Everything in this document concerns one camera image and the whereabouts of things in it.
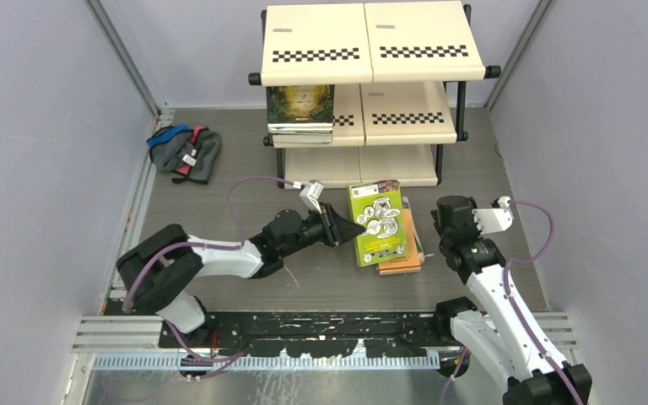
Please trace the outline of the orange Huckleberry Finn book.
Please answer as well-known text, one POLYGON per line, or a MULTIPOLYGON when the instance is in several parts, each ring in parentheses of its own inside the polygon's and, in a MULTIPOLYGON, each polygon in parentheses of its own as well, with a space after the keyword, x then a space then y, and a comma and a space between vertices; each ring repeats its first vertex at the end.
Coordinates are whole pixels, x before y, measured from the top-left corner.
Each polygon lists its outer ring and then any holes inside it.
POLYGON ((423 257, 423 249, 417 237, 410 204, 406 197, 402 197, 402 207, 404 211, 403 217, 407 242, 407 255, 379 264, 378 273, 380 276, 416 273, 422 268, 421 258, 423 257))

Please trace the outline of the green Alice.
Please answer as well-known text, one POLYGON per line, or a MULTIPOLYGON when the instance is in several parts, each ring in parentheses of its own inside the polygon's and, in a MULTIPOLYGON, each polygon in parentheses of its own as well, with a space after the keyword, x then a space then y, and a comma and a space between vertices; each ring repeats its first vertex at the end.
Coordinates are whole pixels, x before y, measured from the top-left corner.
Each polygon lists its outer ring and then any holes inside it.
POLYGON ((331 127, 335 86, 267 87, 267 123, 271 126, 331 127))

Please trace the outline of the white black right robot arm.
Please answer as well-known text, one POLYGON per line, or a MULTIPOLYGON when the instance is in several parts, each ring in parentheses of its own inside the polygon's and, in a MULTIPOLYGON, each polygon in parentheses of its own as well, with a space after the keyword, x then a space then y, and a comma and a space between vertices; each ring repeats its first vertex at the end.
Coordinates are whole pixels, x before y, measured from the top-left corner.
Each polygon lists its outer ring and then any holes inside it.
POLYGON ((447 266, 482 304, 461 297, 437 304, 434 327, 445 346, 460 343, 497 384, 504 404, 586 404, 592 377, 571 364, 521 297, 512 267, 489 235, 508 230, 515 207, 530 202, 503 196, 491 208, 475 199, 445 196, 431 212, 447 266))

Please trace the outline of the lime green cartoon book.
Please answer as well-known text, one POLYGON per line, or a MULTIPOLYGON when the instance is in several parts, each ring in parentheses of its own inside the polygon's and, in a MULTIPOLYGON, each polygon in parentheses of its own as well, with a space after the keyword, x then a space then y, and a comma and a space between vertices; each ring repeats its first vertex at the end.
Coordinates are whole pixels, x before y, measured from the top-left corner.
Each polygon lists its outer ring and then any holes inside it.
POLYGON ((405 257, 406 231, 402 194, 397 180, 361 183, 348 187, 351 219, 364 230, 354 239, 359 267, 405 257))

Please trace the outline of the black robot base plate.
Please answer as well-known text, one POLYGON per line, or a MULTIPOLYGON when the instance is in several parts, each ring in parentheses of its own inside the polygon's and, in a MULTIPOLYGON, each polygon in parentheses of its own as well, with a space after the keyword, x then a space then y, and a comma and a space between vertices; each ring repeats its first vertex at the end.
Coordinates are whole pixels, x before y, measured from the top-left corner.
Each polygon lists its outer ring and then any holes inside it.
POLYGON ((431 311, 219 311, 203 328, 185 336, 192 348, 256 358, 285 353, 314 359, 353 355, 358 345, 369 358, 408 358, 466 346, 454 339, 443 317, 431 311))

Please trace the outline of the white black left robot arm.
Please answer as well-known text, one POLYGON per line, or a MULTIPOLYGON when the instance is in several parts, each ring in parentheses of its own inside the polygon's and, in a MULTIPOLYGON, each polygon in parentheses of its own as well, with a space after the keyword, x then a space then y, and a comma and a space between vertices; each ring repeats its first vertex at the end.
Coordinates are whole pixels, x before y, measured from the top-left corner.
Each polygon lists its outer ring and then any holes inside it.
POLYGON ((186 292, 195 278, 266 278, 284 267, 286 257, 307 247, 338 247, 364 232, 364 226, 342 217, 329 203, 306 217, 282 210, 260 233, 242 242, 205 240, 170 224, 118 258, 116 269, 127 291, 122 309, 160 316, 183 342, 202 348, 213 328, 204 305, 186 292))

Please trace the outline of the dark green cartoon book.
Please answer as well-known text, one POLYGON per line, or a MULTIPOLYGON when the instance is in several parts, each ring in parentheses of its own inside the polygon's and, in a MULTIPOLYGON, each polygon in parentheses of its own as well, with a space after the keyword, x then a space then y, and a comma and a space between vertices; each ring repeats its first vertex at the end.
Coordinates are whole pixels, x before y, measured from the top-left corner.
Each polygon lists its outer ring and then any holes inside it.
POLYGON ((423 245, 421 243, 421 240, 420 240, 419 233, 418 233, 418 230, 416 228, 415 222, 413 220, 413 213, 412 213, 411 209, 408 210, 408 214, 409 214, 409 217, 411 219, 411 229, 412 229, 412 232, 413 232, 413 237, 414 237, 414 241, 415 241, 415 245, 416 245, 416 249, 417 249, 417 253, 418 253, 418 259, 419 259, 420 263, 424 263, 424 261, 425 261, 424 248, 423 248, 423 245))

